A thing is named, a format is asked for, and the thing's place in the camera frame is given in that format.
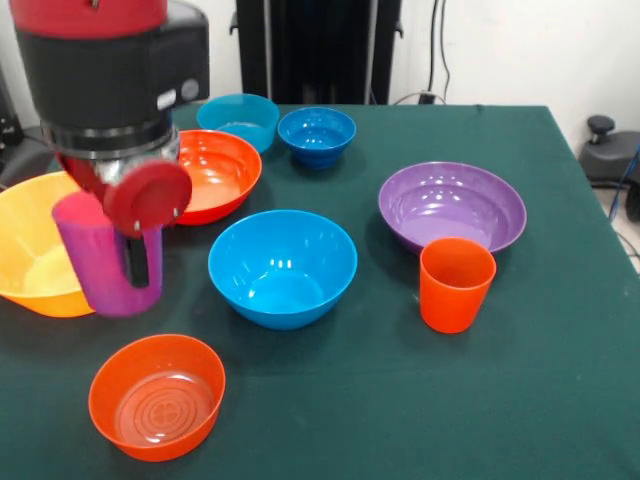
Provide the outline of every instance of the green tablecloth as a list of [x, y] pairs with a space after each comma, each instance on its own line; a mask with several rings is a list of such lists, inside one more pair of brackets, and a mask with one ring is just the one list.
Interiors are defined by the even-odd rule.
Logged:
[[[238, 212], [216, 225], [165, 232], [166, 286], [152, 311], [128, 320], [54, 320], [0, 302], [0, 478], [640, 476], [639, 283], [548, 110], [344, 111], [358, 134], [335, 169], [299, 168], [276, 141]], [[195, 128], [194, 114], [185, 108], [175, 119]], [[497, 173], [529, 213], [522, 238], [498, 257], [476, 323], [457, 336], [422, 323], [417, 259], [377, 212], [382, 182], [428, 160]], [[223, 228], [276, 207], [335, 220], [360, 255], [337, 308], [294, 332], [234, 314], [206, 268]], [[87, 392], [110, 354], [158, 332], [211, 344], [228, 387], [200, 448], [145, 464], [97, 433]]]

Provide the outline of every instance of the bowl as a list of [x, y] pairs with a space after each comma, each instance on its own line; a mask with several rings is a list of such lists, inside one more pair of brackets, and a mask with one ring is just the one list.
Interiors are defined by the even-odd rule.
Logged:
[[191, 177], [191, 202], [181, 225], [204, 225], [233, 212], [247, 199], [262, 173], [260, 154], [248, 142], [224, 132], [180, 132], [180, 164]]
[[273, 143], [280, 110], [268, 98], [249, 93], [214, 98], [198, 109], [198, 125], [243, 138], [262, 153]]
[[308, 325], [340, 300], [358, 254], [340, 226], [299, 210], [271, 210], [227, 228], [209, 253], [209, 275], [231, 307], [274, 330]]
[[491, 172], [452, 162], [420, 163], [394, 173], [380, 189], [384, 220], [413, 253], [443, 237], [491, 252], [515, 242], [527, 223], [518, 192]]
[[127, 455], [162, 462], [209, 435], [224, 389], [224, 367], [208, 345], [185, 335], [155, 335], [105, 362], [89, 390], [89, 414]]
[[349, 115], [332, 108], [301, 108], [284, 116], [278, 135], [296, 160], [322, 169], [338, 161], [356, 135], [356, 124]]
[[48, 317], [87, 315], [87, 303], [56, 224], [53, 206], [79, 191], [65, 172], [0, 193], [0, 295]]

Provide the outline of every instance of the purple cup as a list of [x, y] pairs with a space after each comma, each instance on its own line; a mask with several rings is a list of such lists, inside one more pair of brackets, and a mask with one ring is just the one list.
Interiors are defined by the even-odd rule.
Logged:
[[472, 165], [419, 163], [382, 185], [378, 206], [385, 222], [413, 253], [443, 237], [461, 237], [491, 252], [515, 242], [527, 224], [518, 192]]
[[125, 238], [86, 192], [67, 195], [53, 207], [53, 219], [89, 305], [100, 315], [128, 317], [148, 310], [162, 294], [162, 230], [143, 236], [148, 286], [132, 286], [126, 274]]

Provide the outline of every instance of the purple bowl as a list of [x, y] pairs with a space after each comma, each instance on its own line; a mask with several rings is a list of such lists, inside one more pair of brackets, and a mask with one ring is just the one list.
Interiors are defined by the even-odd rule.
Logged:
[[524, 202], [511, 185], [464, 163], [403, 168], [382, 185], [378, 205], [414, 253], [442, 237], [467, 238], [497, 252], [515, 242], [527, 224]]

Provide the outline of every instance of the large blue bowl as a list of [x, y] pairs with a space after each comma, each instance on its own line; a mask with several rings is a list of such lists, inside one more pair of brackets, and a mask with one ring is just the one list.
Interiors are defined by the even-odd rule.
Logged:
[[278, 135], [296, 160], [321, 169], [338, 161], [356, 136], [356, 124], [349, 115], [332, 108], [301, 108], [284, 116]]
[[292, 330], [327, 313], [356, 273], [351, 237], [320, 215], [271, 210], [227, 228], [211, 247], [209, 275], [241, 315]]
[[198, 125], [220, 130], [249, 142], [260, 153], [267, 150], [276, 134], [280, 110], [268, 98], [249, 93], [214, 98], [198, 109]]

